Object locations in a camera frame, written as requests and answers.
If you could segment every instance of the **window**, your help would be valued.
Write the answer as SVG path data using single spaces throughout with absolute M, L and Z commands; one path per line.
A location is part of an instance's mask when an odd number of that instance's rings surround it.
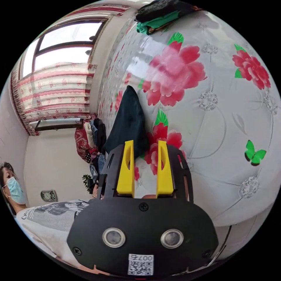
M 25 51 L 19 79 L 58 62 L 87 63 L 105 20 L 67 23 L 32 42 Z
M 96 35 L 101 24 L 102 23 L 78 23 L 51 31 L 44 36 L 40 51 L 67 42 L 91 41 L 89 38 Z
M 29 123 L 35 130 L 35 132 L 46 130 L 58 130 L 68 128 L 82 128 L 82 118 L 69 118 L 69 119 L 50 119 L 34 121 Z
M 87 55 L 86 52 L 91 51 L 91 49 L 91 47 L 74 47 L 50 51 L 36 58 L 34 70 L 37 71 L 57 62 L 87 62 L 89 55 Z

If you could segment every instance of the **green towel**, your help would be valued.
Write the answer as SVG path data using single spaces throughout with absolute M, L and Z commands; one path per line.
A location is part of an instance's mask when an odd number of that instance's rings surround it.
M 176 20 L 179 17 L 179 12 L 180 11 L 175 11 L 165 15 L 164 17 L 155 18 L 154 20 L 146 21 L 145 23 L 138 23 L 136 30 L 137 32 L 150 35 L 150 33 L 148 32 L 148 29 L 150 27 L 157 29 L 166 23 Z

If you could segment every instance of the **blue surgical mask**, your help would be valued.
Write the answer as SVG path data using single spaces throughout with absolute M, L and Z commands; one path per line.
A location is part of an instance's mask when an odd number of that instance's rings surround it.
M 5 186 L 8 186 L 10 190 L 11 196 L 9 197 L 11 197 L 16 203 L 20 205 L 25 204 L 24 192 L 21 189 L 19 182 L 14 177 L 9 178 Z

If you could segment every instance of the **graphic print t-shirt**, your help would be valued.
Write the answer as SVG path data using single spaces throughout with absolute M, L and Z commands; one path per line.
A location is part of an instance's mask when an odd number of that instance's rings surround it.
M 27 236 L 39 248 L 74 267 L 79 267 L 80 264 L 68 247 L 66 239 L 74 219 L 88 205 L 83 200 L 56 202 L 22 210 L 16 218 Z

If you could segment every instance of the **window frame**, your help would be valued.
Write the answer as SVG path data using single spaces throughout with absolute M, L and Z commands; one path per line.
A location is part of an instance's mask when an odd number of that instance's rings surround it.
M 25 55 L 27 52 L 27 49 L 25 50 L 25 52 L 23 53 L 21 60 L 20 60 L 20 65 L 19 65 L 19 72 L 18 72 L 18 79 L 22 80 L 25 79 L 29 76 L 31 76 L 34 72 L 35 72 L 35 60 L 38 56 L 42 55 L 42 54 L 46 54 L 48 52 L 51 51 L 55 51 L 55 50 L 59 50 L 59 49 L 64 49 L 64 48 L 73 48 L 73 47 L 91 47 L 91 53 L 93 51 L 93 48 L 95 46 L 96 40 L 99 37 L 100 32 L 102 31 L 105 23 L 107 22 L 107 18 L 91 18 L 91 19 L 76 19 L 76 20 L 72 20 L 69 21 L 67 23 L 61 23 L 58 24 L 54 27 L 51 27 L 50 29 L 46 30 L 43 34 L 41 34 L 38 38 L 36 38 L 35 40 L 38 40 L 34 54 L 33 54 L 33 60 L 32 60 L 32 69 L 31 69 L 31 73 L 23 76 L 23 65 L 24 65 L 24 60 L 25 60 Z M 40 50 L 41 44 L 43 42 L 43 39 L 45 37 L 45 34 L 48 34 L 54 30 L 66 27 L 66 26 L 70 26 L 70 25 L 74 25 L 74 24 L 79 24 L 79 23 L 101 23 L 99 29 L 97 30 L 96 34 L 95 34 L 95 38 L 93 41 L 71 41 L 71 42 L 65 42 L 65 43 L 60 43 L 60 44 L 56 44 L 47 48 L 44 48 L 42 50 Z
M 34 128 L 35 132 L 49 131 L 49 130 L 59 130 L 59 129 L 72 129 L 72 128 L 83 128 L 83 118 L 80 118 L 79 123 L 72 124 L 61 124 L 61 125 L 49 125 L 39 127 L 42 120 L 39 120 Z

